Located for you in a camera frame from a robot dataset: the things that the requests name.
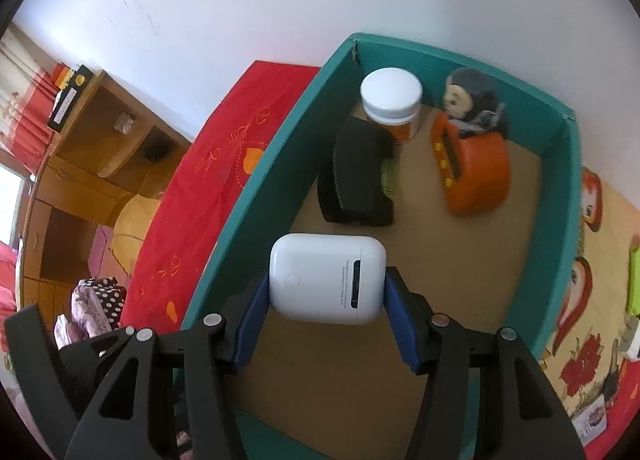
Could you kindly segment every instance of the white earbud case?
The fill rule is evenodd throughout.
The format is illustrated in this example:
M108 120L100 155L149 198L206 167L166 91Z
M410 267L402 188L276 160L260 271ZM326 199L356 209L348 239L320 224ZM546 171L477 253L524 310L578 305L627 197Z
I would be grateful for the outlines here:
M382 309L385 269L374 238L285 235L271 249L271 306L299 321L364 325Z

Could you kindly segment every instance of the orange label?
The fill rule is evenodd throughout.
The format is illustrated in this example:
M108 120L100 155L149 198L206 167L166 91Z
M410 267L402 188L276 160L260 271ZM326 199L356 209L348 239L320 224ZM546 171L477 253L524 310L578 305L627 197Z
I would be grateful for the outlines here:
M387 132L393 135L397 145L400 143L405 143L409 139L411 139L411 123L407 123L405 125L398 125L398 126L389 126L389 125L382 125L382 124L378 124L378 125L382 126Z

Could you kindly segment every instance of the cartoon figure toy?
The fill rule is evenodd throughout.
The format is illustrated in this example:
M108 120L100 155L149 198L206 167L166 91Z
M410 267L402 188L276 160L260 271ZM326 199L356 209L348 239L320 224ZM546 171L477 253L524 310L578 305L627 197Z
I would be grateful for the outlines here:
M475 68L457 68L447 78L444 110L460 138L498 132L507 137L508 119L492 78Z

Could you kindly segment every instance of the wooden cabinet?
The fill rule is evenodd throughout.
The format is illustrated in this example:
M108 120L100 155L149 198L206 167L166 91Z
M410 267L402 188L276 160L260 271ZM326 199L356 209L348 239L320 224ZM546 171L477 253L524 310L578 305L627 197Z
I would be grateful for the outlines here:
M114 128L122 113L133 119L127 133ZM105 72L96 72L53 134L31 189L18 306L37 303L49 329L59 314L68 315L73 288L90 277L97 225L113 227L136 194L160 195L189 146Z
M24 275L30 278L40 277L42 266L42 252L44 239L49 226L51 206L36 200L33 203L28 232L25 235L24 247Z
M38 290L40 282L32 278L22 279L22 306L28 307L38 302Z
M22 278L23 306L36 304L47 330L52 331L60 314L70 315L74 287L59 281Z
M66 315L67 318L71 312L71 293L73 292L71 285L65 283L56 284L56 295L53 302L53 313L58 316L60 314Z
M53 305L56 299L56 286L53 283L40 281L38 287L38 307L44 325L49 330L53 330L56 314L53 312Z
M52 157L42 173L36 196L71 215L113 226L132 194L63 159Z

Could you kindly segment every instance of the white jar lid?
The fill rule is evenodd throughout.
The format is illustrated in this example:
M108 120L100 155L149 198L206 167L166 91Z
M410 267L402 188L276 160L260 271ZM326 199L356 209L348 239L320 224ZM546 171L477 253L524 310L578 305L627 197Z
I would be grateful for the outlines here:
M360 96L367 114L397 119L420 110L422 84L403 68L380 68L362 80Z
M380 125L402 126L412 122L418 116L418 112L408 115L407 117L382 117L379 115L372 114L371 112L367 112L367 116L369 117L369 119L371 119L372 121L375 121Z

